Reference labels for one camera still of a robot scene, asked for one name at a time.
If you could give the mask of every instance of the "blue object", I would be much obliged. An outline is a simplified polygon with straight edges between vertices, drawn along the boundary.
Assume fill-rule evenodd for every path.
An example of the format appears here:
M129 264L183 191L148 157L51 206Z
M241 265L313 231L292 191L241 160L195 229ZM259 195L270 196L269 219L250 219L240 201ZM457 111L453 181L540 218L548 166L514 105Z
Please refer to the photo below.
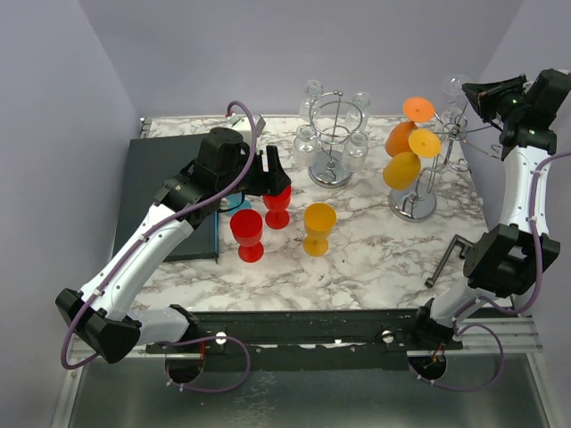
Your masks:
M226 197L226 199L228 200L228 202L230 202L230 205L228 206L230 211L226 213L230 217L236 214L239 210L250 209L252 207L252 205L248 200L244 200L244 203L240 205L240 202L242 201L241 193L230 194L229 196Z

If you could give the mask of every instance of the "marble surface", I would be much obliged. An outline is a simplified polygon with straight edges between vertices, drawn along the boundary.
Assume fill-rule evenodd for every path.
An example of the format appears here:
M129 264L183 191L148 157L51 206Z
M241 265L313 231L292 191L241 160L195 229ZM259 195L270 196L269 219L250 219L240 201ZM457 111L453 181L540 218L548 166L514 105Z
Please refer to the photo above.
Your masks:
M295 117L267 117L260 147L279 148L282 165L293 181L290 225L283 230L264 228L265 255L257 263L243 263L229 228L229 216L220 215L218 264L213 260L163 263L136 299L138 309L162 309L177 303L190 310L296 310L416 308L466 281L461 260L455 257L436 287L424 281L434 272L454 234L477 240L486 231L484 216L468 173L447 169L435 182L438 206L426 222L404 222L391 212L390 191L382 170L390 160L385 139L403 118L371 118L366 167L350 184L336 190L317 187L306 169L293 164ZM154 119L149 137L208 132L222 117ZM452 159L461 156L455 147ZM251 199L262 216L261 198ZM329 251L313 258L302 249L303 211L314 202L326 202L337 212Z

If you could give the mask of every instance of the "yellow goblet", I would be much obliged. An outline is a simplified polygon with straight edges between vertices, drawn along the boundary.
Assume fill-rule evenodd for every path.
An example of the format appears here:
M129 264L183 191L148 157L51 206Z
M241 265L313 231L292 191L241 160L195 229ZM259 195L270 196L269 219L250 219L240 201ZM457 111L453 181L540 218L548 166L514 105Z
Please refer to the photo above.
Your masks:
M326 203L311 204L303 214L303 224L307 236L303 239L303 249L310 256L324 255L329 248L327 237L333 232L337 221L335 210Z

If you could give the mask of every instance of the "red goblet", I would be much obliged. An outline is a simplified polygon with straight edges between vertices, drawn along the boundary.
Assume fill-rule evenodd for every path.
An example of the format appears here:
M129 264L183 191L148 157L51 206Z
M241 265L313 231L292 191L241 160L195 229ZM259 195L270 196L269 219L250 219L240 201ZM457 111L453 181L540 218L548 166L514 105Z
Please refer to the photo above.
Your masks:
M263 231L261 215L254 210L239 210L230 219L230 229L238 247L238 256L247 263L253 263L264 255L264 246L261 244Z
M283 229L289 224L289 214L286 208L292 201L292 187L289 185L278 196L263 195L264 205L268 208L266 224L272 229Z

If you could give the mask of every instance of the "gray wall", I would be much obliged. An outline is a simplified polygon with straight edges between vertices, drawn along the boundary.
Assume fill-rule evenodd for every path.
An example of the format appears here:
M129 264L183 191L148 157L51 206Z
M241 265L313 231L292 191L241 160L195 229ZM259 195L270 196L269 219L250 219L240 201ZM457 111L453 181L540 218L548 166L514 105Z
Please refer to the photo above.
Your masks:
M137 115L75 0L0 13L0 425L49 426L65 332L54 299L106 261Z
M550 0L544 4L526 0L501 42L481 81L512 78L524 72L533 80L548 68L571 70L571 3ZM559 110L552 129L557 132L559 152L571 150L571 95ZM474 135L473 142L482 147L497 143L498 132ZM504 175L502 164L485 159L466 150L473 168L478 193L484 197L484 211L490 226L500 218L503 200ZM559 259L546 272L542 295L534 308L546 349L550 374L558 387L561 403L567 404L567 420L571 423L571 332L569 305L571 304L571 186L569 186L571 157L553 163L547 194L547 219L550 237L561 242Z
M370 92L375 113L478 78L521 0L79 0L145 116L221 113L231 99L296 113L302 85Z

